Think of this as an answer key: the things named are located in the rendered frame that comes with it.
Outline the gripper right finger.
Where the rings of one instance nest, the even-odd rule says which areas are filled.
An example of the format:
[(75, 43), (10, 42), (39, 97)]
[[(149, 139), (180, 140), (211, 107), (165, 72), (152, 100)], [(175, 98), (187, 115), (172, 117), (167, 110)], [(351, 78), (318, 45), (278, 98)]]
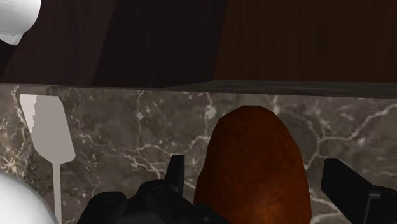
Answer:
[(339, 159), (324, 161), (321, 190), (352, 224), (397, 224), (397, 190), (371, 184)]

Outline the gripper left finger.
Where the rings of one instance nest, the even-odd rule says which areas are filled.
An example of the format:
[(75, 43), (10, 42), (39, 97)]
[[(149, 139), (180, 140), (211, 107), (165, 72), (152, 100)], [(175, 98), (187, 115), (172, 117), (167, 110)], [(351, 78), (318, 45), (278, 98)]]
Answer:
[(183, 197), (184, 156), (171, 156), (164, 179), (147, 181), (127, 198), (122, 192), (92, 197), (77, 224), (193, 224), (193, 204)]

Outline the white round bowl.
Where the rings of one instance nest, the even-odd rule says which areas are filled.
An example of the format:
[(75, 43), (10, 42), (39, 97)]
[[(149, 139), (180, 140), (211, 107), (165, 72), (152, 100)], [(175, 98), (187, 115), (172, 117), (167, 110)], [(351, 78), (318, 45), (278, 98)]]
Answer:
[(0, 224), (58, 224), (48, 204), (31, 187), (0, 172)]

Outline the brown oval potato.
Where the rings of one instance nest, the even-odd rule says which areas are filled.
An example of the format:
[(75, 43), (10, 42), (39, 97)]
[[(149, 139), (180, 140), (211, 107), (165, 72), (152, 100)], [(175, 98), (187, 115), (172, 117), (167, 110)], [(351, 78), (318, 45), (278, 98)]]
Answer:
[(300, 149), (274, 112), (241, 106), (216, 124), (194, 202), (232, 224), (309, 224), (309, 186)]

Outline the white spatula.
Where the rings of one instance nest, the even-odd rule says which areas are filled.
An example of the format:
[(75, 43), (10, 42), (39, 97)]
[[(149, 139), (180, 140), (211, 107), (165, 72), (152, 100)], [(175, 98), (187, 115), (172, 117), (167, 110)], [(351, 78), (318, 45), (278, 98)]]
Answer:
[(20, 104), (35, 150), (52, 163), (55, 216), (62, 224), (60, 166), (76, 156), (63, 103), (57, 96), (22, 94)]

